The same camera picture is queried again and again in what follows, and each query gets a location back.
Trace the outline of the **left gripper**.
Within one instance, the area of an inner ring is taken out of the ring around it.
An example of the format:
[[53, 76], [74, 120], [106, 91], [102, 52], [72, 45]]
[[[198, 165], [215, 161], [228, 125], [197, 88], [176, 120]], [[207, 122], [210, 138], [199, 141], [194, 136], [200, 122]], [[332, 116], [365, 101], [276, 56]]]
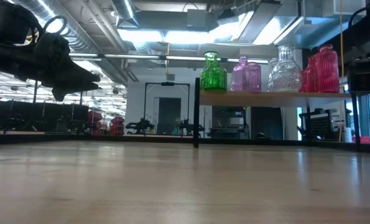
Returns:
[[[57, 101], [67, 94], [97, 90], [100, 76], [77, 65], [69, 57], [68, 40], [47, 33], [34, 45], [16, 46], [0, 43], [0, 72], [19, 79], [32, 79], [53, 87]], [[67, 83], [79, 81], [85, 83]]]

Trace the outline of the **red slim ribbed vase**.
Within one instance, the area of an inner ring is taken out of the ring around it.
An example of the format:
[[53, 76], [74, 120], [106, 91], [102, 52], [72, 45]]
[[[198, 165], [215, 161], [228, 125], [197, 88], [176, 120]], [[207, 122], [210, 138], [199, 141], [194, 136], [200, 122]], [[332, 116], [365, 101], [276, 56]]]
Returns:
[[318, 48], [315, 57], [316, 84], [320, 93], [338, 93], [340, 91], [338, 55], [331, 44]]

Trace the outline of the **red bottle-shaped glass vase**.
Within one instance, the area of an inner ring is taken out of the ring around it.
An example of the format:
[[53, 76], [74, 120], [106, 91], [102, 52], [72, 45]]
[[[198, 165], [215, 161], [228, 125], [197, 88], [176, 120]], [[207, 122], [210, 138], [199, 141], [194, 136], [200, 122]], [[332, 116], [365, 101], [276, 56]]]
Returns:
[[302, 86], [300, 92], [314, 93], [317, 92], [316, 88], [316, 75], [315, 75], [315, 57], [312, 55], [308, 58], [308, 66], [301, 71]]

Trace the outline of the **clear textured bulbous vase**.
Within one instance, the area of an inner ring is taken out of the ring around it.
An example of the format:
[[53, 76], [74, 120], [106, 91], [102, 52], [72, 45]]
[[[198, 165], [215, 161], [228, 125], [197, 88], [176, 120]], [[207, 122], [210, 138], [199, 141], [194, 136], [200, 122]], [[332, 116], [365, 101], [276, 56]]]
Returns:
[[278, 63], [274, 69], [278, 76], [278, 87], [275, 92], [298, 92], [301, 84], [301, 69], [294, 60], [294, 46], [278, 46]]

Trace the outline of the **pink ribbed squat glass jar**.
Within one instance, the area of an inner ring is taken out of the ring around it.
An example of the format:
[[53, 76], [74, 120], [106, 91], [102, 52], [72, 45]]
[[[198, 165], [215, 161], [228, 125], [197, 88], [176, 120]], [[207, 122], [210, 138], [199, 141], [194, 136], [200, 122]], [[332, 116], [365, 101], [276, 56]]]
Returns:
[[249, 63], [247, 68], [247, 89], [261, 91], [261, 66], [253, 62]]

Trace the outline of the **green round squat vase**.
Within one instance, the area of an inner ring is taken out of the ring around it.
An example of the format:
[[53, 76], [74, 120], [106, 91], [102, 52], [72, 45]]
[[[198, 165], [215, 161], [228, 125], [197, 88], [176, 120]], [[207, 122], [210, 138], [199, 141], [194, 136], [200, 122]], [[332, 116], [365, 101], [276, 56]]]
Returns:
[[227, 90], [227, 73], [220, 67], [218, 52], [205, 52], [205, 66], [200, 75], [201, 90]]

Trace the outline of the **pink ribbed bottle vase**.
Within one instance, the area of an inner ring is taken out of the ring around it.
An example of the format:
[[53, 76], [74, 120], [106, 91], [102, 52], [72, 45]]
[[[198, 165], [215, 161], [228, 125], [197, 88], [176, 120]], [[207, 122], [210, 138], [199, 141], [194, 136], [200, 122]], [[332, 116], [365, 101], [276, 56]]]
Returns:
[[231, 91], [245, 91], [246, 90], [246, 72], [247, 72], [247, 56], [240, 56], [239, 62], [233, 68], [231, 73]]

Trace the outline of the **red room object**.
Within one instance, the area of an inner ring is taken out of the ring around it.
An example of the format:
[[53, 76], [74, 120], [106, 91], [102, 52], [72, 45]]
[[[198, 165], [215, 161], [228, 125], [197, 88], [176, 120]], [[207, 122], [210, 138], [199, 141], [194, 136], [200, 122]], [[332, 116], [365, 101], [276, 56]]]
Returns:
[[88, 112], [88, 122], [86, 124], [87, 133], [92, 135], [101, 135], [100, 121], [103, 119], [102, 114], [95, 111]]
[[124, 135], [124, 118], [117, 116], [111, 120], [110, 125], [111, 136], [123, 136]]

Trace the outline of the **black desk row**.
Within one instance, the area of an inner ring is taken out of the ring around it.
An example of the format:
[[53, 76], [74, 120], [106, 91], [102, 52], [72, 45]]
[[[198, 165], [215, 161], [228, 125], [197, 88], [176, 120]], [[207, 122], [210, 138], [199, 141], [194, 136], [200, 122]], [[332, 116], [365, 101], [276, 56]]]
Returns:
[[0, 102], [0, 127], [46, 133], [80, 132], [88, 122], [89, 107], [77, 104]]

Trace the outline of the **black perforated cart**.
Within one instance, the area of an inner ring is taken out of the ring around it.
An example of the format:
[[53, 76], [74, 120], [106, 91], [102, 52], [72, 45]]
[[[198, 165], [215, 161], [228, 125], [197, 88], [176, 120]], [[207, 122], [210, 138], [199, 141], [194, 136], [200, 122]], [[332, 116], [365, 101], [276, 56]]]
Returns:
[[337, 137], [333, 124], [333, 113], [337, 109], [324, 110], [323, 108], [315, 108], [309, 113], [300, 113], [299, 118], [301, 125], [297, 126], [297, 130], [301, 134], [302, 140], [308, 140], [308, 133], [312, 140], [334, 141]]

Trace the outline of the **long ceiling tube light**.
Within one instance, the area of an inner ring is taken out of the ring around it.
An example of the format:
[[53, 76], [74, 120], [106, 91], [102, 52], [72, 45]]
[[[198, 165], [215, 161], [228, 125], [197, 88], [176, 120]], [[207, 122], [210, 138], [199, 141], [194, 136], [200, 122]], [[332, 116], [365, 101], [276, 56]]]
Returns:
[[[93, 54], [93, 53], [69, 53], [70, 57], [75, 58], [120, 58], [120, 59], [139, 59], [139, 60], [186, 60], [186, 61], [205, 61], [205, 57], [176, 56], [176, 55], [138, 55], [138, 54]], [[219, 58], [219, 62], [237, 63], [238, 58]], [[248, 59], [249, 63], [268, 64], [268, 60]]]

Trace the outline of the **dark grey door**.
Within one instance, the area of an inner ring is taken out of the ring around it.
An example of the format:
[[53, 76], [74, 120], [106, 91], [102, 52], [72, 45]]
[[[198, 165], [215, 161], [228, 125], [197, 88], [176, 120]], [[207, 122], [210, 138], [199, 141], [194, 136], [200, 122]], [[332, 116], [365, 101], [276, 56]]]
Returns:
[[159, 98], [157, 134], [173, 134], [181, 117], [180, 98]]

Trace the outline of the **translucent white ceiling box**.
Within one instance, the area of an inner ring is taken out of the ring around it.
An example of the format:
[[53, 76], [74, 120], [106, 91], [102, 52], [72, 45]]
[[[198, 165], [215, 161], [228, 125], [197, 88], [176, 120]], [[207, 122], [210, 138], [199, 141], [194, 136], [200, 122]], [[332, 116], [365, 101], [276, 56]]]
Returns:
[[366, 0], [333, 0], [335, 14], [352, 15], [358, 9], [366, 6]]

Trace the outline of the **dark room panel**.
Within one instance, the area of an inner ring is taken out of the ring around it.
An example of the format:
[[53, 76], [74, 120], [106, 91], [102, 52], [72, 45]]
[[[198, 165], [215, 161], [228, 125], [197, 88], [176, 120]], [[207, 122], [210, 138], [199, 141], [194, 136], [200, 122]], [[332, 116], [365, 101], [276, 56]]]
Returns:
[[281, 109], [252, 107], [251, 136], [253, 139], [283, 140], [284, 128]]

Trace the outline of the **grey ceiling unit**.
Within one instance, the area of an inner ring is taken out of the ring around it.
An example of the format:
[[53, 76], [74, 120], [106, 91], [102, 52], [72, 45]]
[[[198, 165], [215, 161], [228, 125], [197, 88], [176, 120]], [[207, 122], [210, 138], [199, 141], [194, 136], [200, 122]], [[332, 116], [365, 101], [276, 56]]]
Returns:
[[198, 9], [187, 10], [187, 30], [209, 32], [217, 27], [217, 20], [209, 12]]

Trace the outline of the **black equipment rack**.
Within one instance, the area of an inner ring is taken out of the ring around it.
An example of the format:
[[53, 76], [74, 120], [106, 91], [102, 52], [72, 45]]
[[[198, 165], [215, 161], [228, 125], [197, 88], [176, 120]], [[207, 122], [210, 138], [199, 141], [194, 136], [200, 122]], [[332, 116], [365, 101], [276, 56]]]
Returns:
[[249, 139], [246, 108], [241, 106], [212, 106], [211, 139]]

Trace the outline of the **silver round duct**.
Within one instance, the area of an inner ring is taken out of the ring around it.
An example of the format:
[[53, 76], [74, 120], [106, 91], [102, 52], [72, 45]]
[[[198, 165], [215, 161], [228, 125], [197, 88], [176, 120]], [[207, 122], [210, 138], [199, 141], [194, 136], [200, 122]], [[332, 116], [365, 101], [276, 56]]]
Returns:
[[139, 23], [136, 20], [136, 7], [131, 0], [111, 0], [111, 5], [116, 13], [117, 23], [119, 27], [123, 22], [139, 28]]

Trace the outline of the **distant black rig frame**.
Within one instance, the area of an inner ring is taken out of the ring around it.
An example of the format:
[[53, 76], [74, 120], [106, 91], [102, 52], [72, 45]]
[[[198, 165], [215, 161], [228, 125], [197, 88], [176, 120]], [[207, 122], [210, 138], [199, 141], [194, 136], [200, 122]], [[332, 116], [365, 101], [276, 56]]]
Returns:
[[179, 135], [178, 127], [181, 120], [190, 118], [190, 84], [175, 82], [147, 82], [144, 85], [144, 109], [143, 118], [149, 120], [155, 125], [154, 129], [147, 129], [148, 134], [157, 134], [157, 122], [159, 111], [159, 98], [180, 98], [181, 117], [173, 134], [167, 136]]

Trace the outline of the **silver rectangular duct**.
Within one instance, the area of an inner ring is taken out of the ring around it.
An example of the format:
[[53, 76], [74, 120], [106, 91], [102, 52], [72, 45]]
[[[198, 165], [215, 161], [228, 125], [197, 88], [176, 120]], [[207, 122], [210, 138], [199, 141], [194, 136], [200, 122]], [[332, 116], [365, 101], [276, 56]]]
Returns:
[[293, 45], [297, 48], [310, 49], [323, 45], [326, 41], [340, 33], [340, 29], [348, 28], [350, 14], [330, 17], [297, 17], [284, 31], [273, 41], [274, 45]]

